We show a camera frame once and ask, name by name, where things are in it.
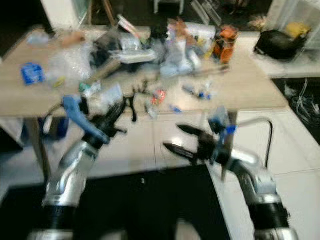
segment white wall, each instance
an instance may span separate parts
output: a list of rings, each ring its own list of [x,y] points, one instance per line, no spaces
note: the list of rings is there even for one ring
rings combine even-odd
[[[72,0],[41,0],[54,29],[78,28],[79,18]]]

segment plastic bag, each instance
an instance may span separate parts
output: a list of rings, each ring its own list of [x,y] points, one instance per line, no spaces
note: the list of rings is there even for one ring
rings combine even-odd
[[[47,81],[55,87],[63,80],[66,85],[78,85],[92,75],[90,53],[93,43],[86,42],[59,51],[48,62]]]

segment wooden table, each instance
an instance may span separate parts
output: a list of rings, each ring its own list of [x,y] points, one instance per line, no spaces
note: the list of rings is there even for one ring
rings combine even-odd
[[[285,108],[288,103],[277,87],[269,80],[260,68],[250,59],[245,42],[238,39],[234,57],[230,63],[230,71],[224,74],[212,74],[202,77],[180,76],[160,79],[154,85],[162,85],[167,90],[164,103],[159,106],[159,113],[170,113],[169,104],[178,106],[184,112],[212,111],[224,105],[236,121],[239,110],[261,110]],[[36,156],[45,177],[50,175],[50,166],[44,145],[39,135],[38,117],[43,117],[48,110],[59,103],[64,94],[76,94],[77,87],[52,89],[46,83],[25,86],[21,77],[21,65],[28,62],[38,63],[46,70],[48,59],[58,47],[30,47],[22,40],[11,51],[0,65],[0,117],[21,117],[34,146]],[[213,68],[212,62],[205,62],[205,68]],[[117,73],[103,81],[105,88],[120,83],[123,93],[131,93],[132,86],[142,84],[146,77],[143,72],[129,74]],[[192,83],[200,87],[212,82],[212,90],[216,96],[212,100],[199,100],[182,90],[182,85]],[[144,113],[143,97],[136,99],[136,110]],[[56,116],[64,115],[58,111]]]

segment white tile floor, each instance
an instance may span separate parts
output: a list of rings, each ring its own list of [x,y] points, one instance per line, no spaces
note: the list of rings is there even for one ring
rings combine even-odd
[[[320,147],[291,110],[242,111],[238,114],[238,121],[262,116],[270,118],[275,127],[269,169],[275,175],[278,191],[291,213],[291,225],[302,240],[320,239]],[[129,117],[123,117],[117,125],[128,128],[127,136],[118,135],[101,150],[90,177],[187,165],[188,162],[161,147],[161,143],[171,141],[196,150],[197,139],[182,133],[176,123],[208,129],[206,118],[201,112],[161,115],[157,121],[142,116],[137,124],[132,124]],[[71,124],[65,139],[47,144],[53,169],[64,152],[81,136],[82,131]],[[238,129],[234,144],[255,151],[264,159],[267,140],[268,126],[261,123]],[[253,239],[253,225],[237,179],[228,173],[226,182],[222,183],[219,166],[210,171],[232,238]],[[31,147],[14,155],[0,156],[0,199],[9,186],[41,181],[43,177]]]

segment transparent plastic wrap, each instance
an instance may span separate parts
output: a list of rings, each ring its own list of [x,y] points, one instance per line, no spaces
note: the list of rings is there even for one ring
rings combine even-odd
[[[86,42],[64,49],[49,59],[46,80],[53,87],[78,85],[92,75],[90,53],[93,43]]]

